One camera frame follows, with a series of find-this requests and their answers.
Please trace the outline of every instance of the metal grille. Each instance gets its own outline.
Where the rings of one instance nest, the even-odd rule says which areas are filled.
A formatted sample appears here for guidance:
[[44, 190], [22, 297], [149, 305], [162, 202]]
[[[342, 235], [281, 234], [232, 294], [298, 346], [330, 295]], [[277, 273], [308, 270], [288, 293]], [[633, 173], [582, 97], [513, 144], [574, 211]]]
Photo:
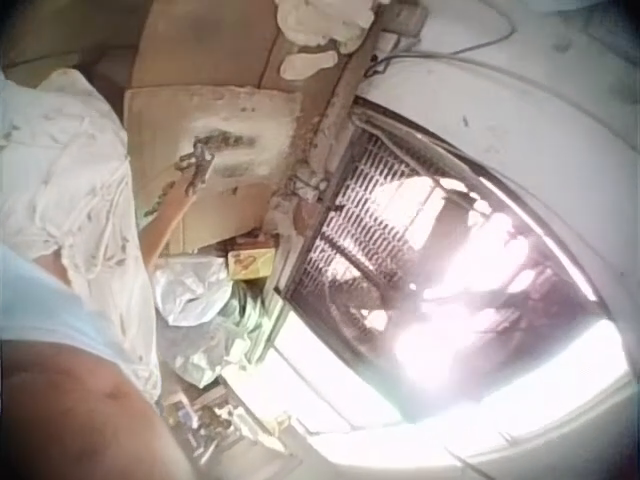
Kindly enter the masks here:
[[[381, 338], [365, 326], [361, 311], [382, 309], [385, 292], [406, 281], [406, 270], [419, 256], [419, 247], [407, 240], [408, 232], [418, 226], [437, 190], [434, 178], [454, 177], [402, 139], [389, 138], [420, 163], [421, 171], [376, 135], [360, 131], [345, 153], [342, 184], [317, 236], [310, 240], [311, 249], [298, 266], [289, 293], [290, 302], [307, 321], [331, 331], [337, 328], [347, 348], [355, 347], [368, 357], [380, 356]], [[432, 175], [430, 180], [425, 172]], [[398, 195], [406, 193], [401, 192], [401, 182], [410, 179], [427, 179], [430, 186], [403, 211], [382, 215], [393, 208]], [[385, 194], [377, 195], [382, 190]]]

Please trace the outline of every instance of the white cloth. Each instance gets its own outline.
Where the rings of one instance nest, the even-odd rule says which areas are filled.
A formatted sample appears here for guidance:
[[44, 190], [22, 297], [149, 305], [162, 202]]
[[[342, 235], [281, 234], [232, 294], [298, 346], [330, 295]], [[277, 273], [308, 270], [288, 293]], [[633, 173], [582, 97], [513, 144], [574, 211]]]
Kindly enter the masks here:
[[73, 290], [114, 323], [136, 383], [154, 401], [153, 292], [118, 118], [74, 70], [36, 90], [0, 75], [0, 134], [2, 242], [27, 259], [60, 249]]

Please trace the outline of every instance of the person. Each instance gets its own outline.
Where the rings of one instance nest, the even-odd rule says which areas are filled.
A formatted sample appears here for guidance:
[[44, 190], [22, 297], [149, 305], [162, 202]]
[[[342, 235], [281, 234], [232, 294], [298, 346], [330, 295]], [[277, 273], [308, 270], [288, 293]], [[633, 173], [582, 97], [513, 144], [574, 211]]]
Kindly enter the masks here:
[[149, 272], [194, 201], [138, 234], [126, 134], [75, 70], [0, 74], [2, 478], [195, 478], [159, 416]]

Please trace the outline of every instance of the yellow box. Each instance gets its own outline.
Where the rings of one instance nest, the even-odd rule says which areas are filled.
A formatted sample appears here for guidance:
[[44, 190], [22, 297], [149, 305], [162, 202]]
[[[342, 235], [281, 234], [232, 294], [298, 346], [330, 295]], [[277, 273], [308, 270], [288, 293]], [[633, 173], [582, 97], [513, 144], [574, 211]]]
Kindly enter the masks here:
[[234, 250], [229, 252], [229, 277], [231, 280], [255, 280], [271, 275], [276, 259], [275, 248]]

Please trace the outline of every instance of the wooden board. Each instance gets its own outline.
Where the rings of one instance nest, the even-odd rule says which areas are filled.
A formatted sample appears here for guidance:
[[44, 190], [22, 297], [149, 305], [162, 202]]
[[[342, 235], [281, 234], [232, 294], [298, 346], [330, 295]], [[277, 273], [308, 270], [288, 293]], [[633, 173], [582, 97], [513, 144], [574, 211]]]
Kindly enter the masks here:
[[[304, 52], [325, 51], [329, 47], [318, 49], [304, 49]], [[280, 66], [291, 53], [297, 53], [300, 47], [291, 43], [284, 34], [280, 34], [271, 52], [269, 63], [265, 70], [260, 88], [280, 90], [283, 92], [299, 92], [302, 94], [302, 106], [298, 117], [298, 126], [291, 144], [291, 158], [293, 161], [306, 160], [313, 144], [318, 125], [322, 120], [327, 105], [331, 100], [342, 70], [347, 63], [347, 57], [340, 55], [338, 63], [324, 70], [320, 70], [304, 81], [291, 82], [280, 77]]]
[[273, 0], [155, 0], [132, 87], [257, 87], [277, 35]]
[[[194, 128], [209, 129], [235, 108], [241, 112], [240, 117], [235, 113], [237, 118], [247, 119], [239, 124], [250, 122], [255, 115], [273, 118], [274, 124], [278, 118], [286, 118], [290, 134], [299, 107], [297, 95], [256, 89], [171, 86], [129, 90], [125, 126], [136, 208], [140, 212], [149, 209], [162, 187], [176, 178], [173, 164], [179, 155], [190, 151], [192, 138], [198, 134]], [[278, 158], [286, 161], [284, 156]], [[262, 225], [274, 187], [240, 181], [237, 189], [223, 191], [229, 180], [210, 179], [172, 235], [169, 253], [193, 251]]]

